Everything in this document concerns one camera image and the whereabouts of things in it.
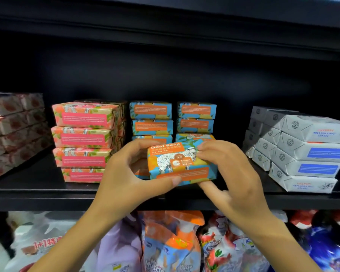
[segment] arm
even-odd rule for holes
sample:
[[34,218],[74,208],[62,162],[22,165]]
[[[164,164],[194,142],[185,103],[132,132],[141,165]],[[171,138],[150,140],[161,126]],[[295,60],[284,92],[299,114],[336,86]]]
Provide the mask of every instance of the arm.
[[210,181],[199,183],[199,186],[217,208],[254,242],[275,271],[321,271],[285,224],[271,213],[259,175],[235,144],[212,140],[204,142],[198,149],[199,158],[218,165],[228,191],[220,191]]
[[138,205],[176,187],[181,178],[143,181],[133,172],[147,166],[147,148],[157,145],[153,140],[137,139],[114,154],[95,199],[81,219],[64,237],[40,258],[29,272],[78,272],[102,237]]

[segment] forearm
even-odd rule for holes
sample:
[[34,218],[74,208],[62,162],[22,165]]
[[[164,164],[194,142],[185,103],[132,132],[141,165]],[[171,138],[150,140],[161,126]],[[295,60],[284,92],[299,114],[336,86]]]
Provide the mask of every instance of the forearm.
[[52,272],[53,264],[57,272],[78,272],[97,243],[116,222],[115,218],[112,219],[110,215],[104,217],[97,208],[91,206],[29,272]]
[[275,271],[321,271],[281,220],[272,218],[266,224],[260,223],[259,228],[254,228],[258,231],[250,233],[249,238],[267,258]]

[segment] stack of white soap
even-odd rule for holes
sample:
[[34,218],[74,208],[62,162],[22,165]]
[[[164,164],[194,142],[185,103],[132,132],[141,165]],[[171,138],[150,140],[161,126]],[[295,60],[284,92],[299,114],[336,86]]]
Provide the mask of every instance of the stack of white soap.
[[340,121],[254,106],[243,148],[286,191],[330,193],[340,169]]

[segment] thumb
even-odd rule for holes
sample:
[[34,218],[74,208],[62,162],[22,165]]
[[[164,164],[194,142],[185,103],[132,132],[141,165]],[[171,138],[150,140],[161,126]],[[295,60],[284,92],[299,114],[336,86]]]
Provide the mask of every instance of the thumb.
[[164,177],[143,181],[143,191],[146,199],[169,192],[181,183],[181,177]]
[[211,181],[204,181],[198,183],[200,188],[204,191],[205,195],[214,203],[214,205],[224,214],[229,214],[231,210],[231,196],[228,191],[221,191]]

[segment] hand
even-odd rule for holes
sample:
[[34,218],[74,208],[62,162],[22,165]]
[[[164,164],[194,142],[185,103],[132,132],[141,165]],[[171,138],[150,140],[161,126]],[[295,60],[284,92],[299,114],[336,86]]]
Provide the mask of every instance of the hand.
[[227,218],[249,235],[260,227],[260,222],[275,218],[267,206],[259,175],[235,144],[209,140],[198,149],[199,158],[218,165],[228,191],[220,191],[211,181],[199,186]]
[[138,169],[148,167],[147,149],[158,144],[155,140],[136,139],[115,153],[107,162],[92,207],[120,220],[142,202],[176,187],[180,177],[145,181],[134,175]]

